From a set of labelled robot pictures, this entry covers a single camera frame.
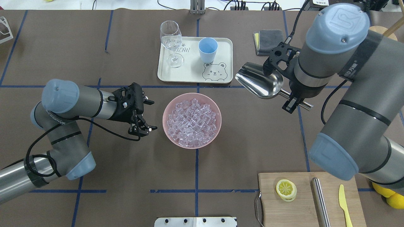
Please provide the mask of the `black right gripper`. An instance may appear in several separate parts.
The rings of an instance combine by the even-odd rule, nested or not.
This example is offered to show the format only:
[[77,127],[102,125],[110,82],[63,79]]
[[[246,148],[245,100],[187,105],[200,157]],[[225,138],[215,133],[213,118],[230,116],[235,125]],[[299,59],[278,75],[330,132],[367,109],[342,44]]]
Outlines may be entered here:
[[291,85],[289,85],[291,94],[282,107],[282,109],[289,113],[293,113],[297,106],[303,101],[301,95],[298,94],[301,83],[297,80],[294,71],[295,66],[298,66],[300,51],[300,48],[281,42],[277,47],[270,50],[269,56],[263,65],[264,76],[268,77],[274,72],[277,72],[281,77],[289,79],[291,83]]

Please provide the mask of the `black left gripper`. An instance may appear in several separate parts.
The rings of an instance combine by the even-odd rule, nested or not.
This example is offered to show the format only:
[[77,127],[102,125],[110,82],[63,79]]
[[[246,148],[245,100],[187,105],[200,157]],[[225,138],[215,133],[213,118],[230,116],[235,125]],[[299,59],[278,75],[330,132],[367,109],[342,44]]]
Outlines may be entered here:
[[107,100],[116,103],[115,111],[108,120],[129,123],[128,134],[144,137],[157,130],[157,126],[147,124],[142,116],[143,104],[153,105],[155,102],[144,96],[141,85],[132,83],[121,87],[108,96]]

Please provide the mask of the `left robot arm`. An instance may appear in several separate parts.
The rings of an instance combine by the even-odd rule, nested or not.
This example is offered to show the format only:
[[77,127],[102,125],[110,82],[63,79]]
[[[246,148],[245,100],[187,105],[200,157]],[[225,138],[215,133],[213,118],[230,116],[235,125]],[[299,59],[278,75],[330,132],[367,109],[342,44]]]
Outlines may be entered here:
[[112,134],[139,141],[157,129],[143,118],[144,105],[153,104],[137,83],[106,92],[51,79],[30,114],[32,123],[44,133],[29,146],[24,158],[1,170],[1,204],[59,177],[75,180],[96,167],[77,120],[91,122],[91,118],[99,118],[128,123],[128,133],[134,138]]

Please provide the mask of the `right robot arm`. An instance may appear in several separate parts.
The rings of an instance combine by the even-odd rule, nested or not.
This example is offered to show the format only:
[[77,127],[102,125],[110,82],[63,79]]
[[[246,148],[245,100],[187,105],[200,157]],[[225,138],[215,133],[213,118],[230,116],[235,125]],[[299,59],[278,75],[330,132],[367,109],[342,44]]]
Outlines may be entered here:
[[263,66],[289,79],[292,113],[318,95],[334,74],[351,82],[308,152],[329,174],[361,174],[403,195],[403,146],[384,134],[403,107],[403,43],[369,30],[360,7],[338,3],[315,17],[299,50],[280,43]]

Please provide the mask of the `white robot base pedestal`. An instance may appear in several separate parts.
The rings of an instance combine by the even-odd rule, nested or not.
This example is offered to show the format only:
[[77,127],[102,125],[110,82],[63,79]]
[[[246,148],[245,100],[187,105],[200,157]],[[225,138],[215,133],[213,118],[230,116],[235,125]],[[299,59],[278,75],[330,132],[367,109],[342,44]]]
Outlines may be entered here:
[[236,217],[161,217],[155,227],[237,227]]

